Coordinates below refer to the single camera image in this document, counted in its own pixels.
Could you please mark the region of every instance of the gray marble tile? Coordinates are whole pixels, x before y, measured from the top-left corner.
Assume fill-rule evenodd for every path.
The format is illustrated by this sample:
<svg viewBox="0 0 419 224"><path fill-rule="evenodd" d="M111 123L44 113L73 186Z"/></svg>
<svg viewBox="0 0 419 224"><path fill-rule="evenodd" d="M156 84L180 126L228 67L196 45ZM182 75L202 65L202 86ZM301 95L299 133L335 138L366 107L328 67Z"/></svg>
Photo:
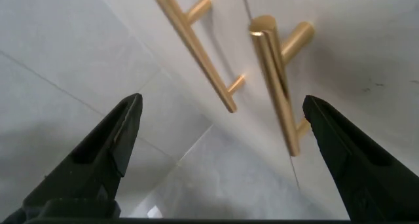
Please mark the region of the gray marble tile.
<svg viewBox="0 0 419 224"><path fill-rule="evenodd" d="M137 138L125 177L121 179L116 200L121 217L126 217L161 182L175 166L175 161Z"/></svg>
<svg viewBox="0 0 419 224"><path fill-rule="evenodd" d="M179 160L211 126L160 72L140 91L143 114L139 137Z"/></svg>
<svg viewBox="0 0 419 224"><path fill-rule="evenodd" d="M328 219L250 149L212 127L134 210L147 217Z"/></svg>
<svg viewBox="0 0 419 224"><path fill-rule="evenodd" d="M102 116L1 54L0 99L3 220Z"/></svg>
<svg viewBox="0 0 419 224"><path fill-rule="evenodd" d="M0 50L101 113L157 71L102 0L0 0Z"/></svg>

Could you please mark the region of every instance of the white cabinet door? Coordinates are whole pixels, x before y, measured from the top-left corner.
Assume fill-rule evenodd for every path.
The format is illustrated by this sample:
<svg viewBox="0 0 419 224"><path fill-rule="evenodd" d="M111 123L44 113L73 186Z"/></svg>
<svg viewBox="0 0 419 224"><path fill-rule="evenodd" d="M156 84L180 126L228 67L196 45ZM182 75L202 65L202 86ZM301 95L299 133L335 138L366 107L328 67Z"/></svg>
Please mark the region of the white cabinet door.
<svg viewBox="0 0 419 224"><path fill-rule="evenodd" d="M419 0L246 0L280 36L313 23L314 42L287 67L294 106L320 97L419 174ZM346 215L313 137L292 158L300 188Z"/></svg>
<svg viewBox="0 0 419 224"><path fill-rule="evenodd" d="M291 159L270 103L247 27L244 0L211 0L212 9L192 26L226 85L244 74L229 113L155 0L104 0L144 42L183 93L214 124L249 145L279 175L297 186ZM197 0L177 0L188 10Z"/></svg>

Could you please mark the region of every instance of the gold cabinet handle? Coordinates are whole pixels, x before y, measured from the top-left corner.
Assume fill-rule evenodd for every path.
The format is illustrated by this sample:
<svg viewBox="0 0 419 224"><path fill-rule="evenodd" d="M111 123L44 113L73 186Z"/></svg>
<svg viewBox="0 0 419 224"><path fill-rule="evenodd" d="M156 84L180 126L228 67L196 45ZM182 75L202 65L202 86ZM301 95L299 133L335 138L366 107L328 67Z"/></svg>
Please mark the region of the gold cabinet handle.
<svg viewBox="0 0 419 224"><path fill-rule="evenodd" d="M249 31L289 153L297 156L300 153L299 137L306 133L310 124L303 119L298 128L295 127L284 67L311 41L314 28L307 22L300 23L283 45L272 16L252 19Z"/></svg>
<svg viewBox="0 0 419 224"><path fill-rule="evenodd" d="M170 23L182 39L195 61L208 78L212 87L230 113L237 111L232 95L244 84L244 76L240 75L227 88L215 70L204 47L195 35L191 25L211 8L211 0L199 0L188 12L184 13L176 0L156 0L169 19Z"/></svg>

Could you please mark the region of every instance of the marble wall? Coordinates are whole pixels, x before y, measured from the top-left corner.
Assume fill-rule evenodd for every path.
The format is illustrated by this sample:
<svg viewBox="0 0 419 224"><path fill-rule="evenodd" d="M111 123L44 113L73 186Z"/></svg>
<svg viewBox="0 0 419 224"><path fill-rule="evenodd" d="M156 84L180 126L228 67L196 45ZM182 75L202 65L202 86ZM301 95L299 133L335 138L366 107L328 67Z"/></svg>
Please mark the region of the marble wall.
<svg viewBox="0 0 419 224"><path fill-rule="evenodd" d="M123 213L211 125L102 0L0 0L0 33L0 219L129 94L143 115Z"/></svg>

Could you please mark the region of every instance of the tile grout line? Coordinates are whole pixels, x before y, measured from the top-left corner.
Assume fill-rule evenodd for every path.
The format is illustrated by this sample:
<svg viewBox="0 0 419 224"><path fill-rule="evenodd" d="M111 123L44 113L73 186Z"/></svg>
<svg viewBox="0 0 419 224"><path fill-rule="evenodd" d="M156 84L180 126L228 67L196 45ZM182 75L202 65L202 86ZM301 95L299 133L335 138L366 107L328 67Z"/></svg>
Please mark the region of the tile grout line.
<svg viewBox="0 0 419 224"><path fill-rule="evenodd" d="M78 99L77 97L75 97L74 95L70 94L68 91L60 88L57 84L53 83L52 81L48 80L47 78L43 77L42 75L40 75L39 73L37 73L36 71L32 70L31 68L29 68L26 64L18 61L17 59L13 58L10 54L7 54L6 52L0 50L0 54L3 55L4 57L6 57L8 60L12 61L13 63L17 64L18 66L24 68L25 70L28 70L29 72L31 72L32 74L34 74L35 76L39 77L40 79L46 81L47 83L49 83L50 85L52 85L53 87L57 88L59 91L63 92L64 94L67 94L68 96L70 96L71 98L73 98L74 100L77 100L78 102L82 103L83 105L87 106L89 109L91 109L92 111L94 111L95 113L99 114L100 116L104 117L106 116L105 114L99 112L98 110L96 110L95 108L93 108L91 105L87 104L86 102Z"/></svg>
<svg viewBox="0 0 419 224"><path fill-rule="evenodd" d="M157 147L157 146L153 145L151 142L149 142L149 141L148 141L148 140L146 140L145 138L142 138L141 136L139 136L139 135L137 134L137 138L136 138L136 139L140 139L140 140L143 140L143 141L147 142L149 145L151 145L151 147L155 148L156 150L160 151L161 153L163 153L163 154L164 154L164 155L166 155L167 157L171 158L171 159L172 159L172 160L176 163L176 159L175 159L175 158L173 158L172 156L168 155L166 152L164 152L163 150L161 150L159 147Z"/></svg>
<svg viewBox="0 0 419 224"><path fill-rule="evenodd" d="M209 126L208 127L208 129L204 132L204 133L202 133L202 135L197 139L197 141L191 146L191 148L189 148L188 149L188 151L177 161L177 162L175 162L175 164L174 164L174 166L172 166L169 170L168 170L168 173L164 176L164 177L162 177L162 179L160 179L160 180L158 180L154 185L153 185L153 188L150 190L150 192L148 192L147 193L147 195L145 195L145 197L141 200L141 201L139 201L139 203L141 203L141 202L143 202L160 184L162 184L166 179L167 179L167 177L176 169L176 168L180 168L181 166L179 165L179 162L181 162L181 160L183 160L183 158L185 158L185 156L189 153L189 151L191 151L191 149L193 148L193 147L195 147L195 145L198 143L198 141L200 141L204 136L205 136L205 134L207 134L208 133L208 131L211 129L213 127L213 124L211 124L211 126Z"/></svg>
<svg viewBox="0 0 419 224"><path fill-rule="evenodd" d="M211 124L211 126L208 127L208 129L202 133L202 135L195 141L195 143L191 146L191 148L186 151L186 153L176 162L178 166L180 166L180 162L189 154L189 152L195 147L195 145L211 130L211 128L214 126L214 124Z"/></svg>
<svg viewBox="0 0 419 224"><path fill-rule="evenodd" d="M153 80L158 74L162 73L162 70L160 67L158 67L157 71L155 73L153 73L146 81L144 84L142 84L137 90L136 93L139 93L139 91L141 89L144 88L144 86L146 86L147 84L149 84L151 82L151 80Z"/></svg>

